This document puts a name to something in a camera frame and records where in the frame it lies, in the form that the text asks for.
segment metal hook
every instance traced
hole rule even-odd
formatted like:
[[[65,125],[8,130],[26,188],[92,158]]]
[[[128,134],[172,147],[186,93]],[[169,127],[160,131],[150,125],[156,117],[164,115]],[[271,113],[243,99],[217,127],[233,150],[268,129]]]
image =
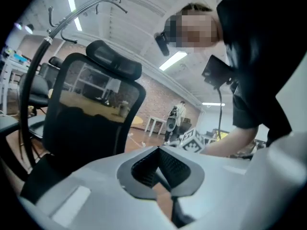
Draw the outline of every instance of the metal hook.
[[[95,14],[98,14],[98,5],[99,4],[97,4],[96,6],[95,6]]]
[[[125,13],[128,13],[127,10],[125,10],[123,7],[121,7],[120,5],[118,5],[117,3],[114,3],[112,1],[106,1],[106,2],[110,2],[110,3],[113,3],[114,5],[116,5],[117,7],[119,7],[121,10],[123,10]]]
[[[96,7],[95,7],[95,14],[98,14],[98,5],[99,4],[97,4]]]
[[[64,31],[64,29],[61,30],[61,38],[62,38],[63,40],[68,41],[68,42],[71,42],[71,43],[74,43],[74,44],[76,44],[76,43],[78,42],[77,40],[72,40],[72,39],[69,39],[69,38],[64,37],[64,36],[63,36],[63,31]]]
[[[49,7],[48,8],[48,13],[49,13],[49,24],[52,26],[52,27],[57,27],[58,24],[53,24],[52,23],[52,11],[53,11],[53,7]]]

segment person's arm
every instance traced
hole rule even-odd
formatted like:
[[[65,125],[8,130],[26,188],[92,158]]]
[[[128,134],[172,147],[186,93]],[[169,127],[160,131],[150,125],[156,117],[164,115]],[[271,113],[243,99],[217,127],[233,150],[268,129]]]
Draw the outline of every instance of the person's arm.
[[[202,154],[228,157],[242,150],[256,137],[258,127],[242,129],[235,128],[226,137],[205,147]]]
[[[205,146],[203,154],[227,157],[250,144],[257,135],[258,126],[261,122],[241,98],[241,91],[238,83],[233,83],[230,89],[234,93],[233,125],[236,126],[236,128],[218,142]]]

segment blue object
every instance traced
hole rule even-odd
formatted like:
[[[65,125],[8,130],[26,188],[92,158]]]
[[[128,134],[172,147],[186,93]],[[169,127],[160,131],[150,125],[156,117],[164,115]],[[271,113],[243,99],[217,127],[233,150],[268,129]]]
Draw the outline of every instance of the blue object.
[[[27,61],[27,59],[26,58],[24,58],[24,57],[22,57],[22,56],[20,56],[20,55],[18,55],[18,54],[14,54],[14,57],[16,58],[16,59],[18,59],[18,60],[20,60],[20,61],[22,61],[22,62],[25,62],[25,61]]]

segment white ceiling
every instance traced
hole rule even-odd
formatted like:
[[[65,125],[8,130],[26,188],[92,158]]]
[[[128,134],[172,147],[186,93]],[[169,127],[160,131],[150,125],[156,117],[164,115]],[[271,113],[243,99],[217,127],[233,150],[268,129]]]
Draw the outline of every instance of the white ceiling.
[[[75,0],[76,7],[87,1]],[[93,8],[79,17],[82,34],[114,43],[120,47],[123,55],[131,57],[132,54],[137,59],[144,59],[143,65],[158,69],[167,58],[160,52],[153,35],[162,31],[164,22],[170,15],[191,1],[216,7],[215,0],[122,0],[121,6],[128,11],[125,14],[111,3],[101,3],[98,15]],[[68,0],[34,0],[22,17],[22,22],[32,23],[36,31],[46,31],[50,28],[47,12],[49,6],[54,7],[54,23],[70,12]],[[67,27],[64,34],[73,33],[79,33],[74,23]],[[224,45],[218,44],[215,48],[206,49],[201,53],[189,54],[163,73],[167,74],[170,81],[180,85],[185,94],[192,94],[194,99],[197,98],[194,104],[219,101],[216,91],[207,85],[201,76],[211,54],[225,61]],[[226,103],[225,108],[231,108],[232,95],[229,88],[225,86],[221,90],[223,102]]]

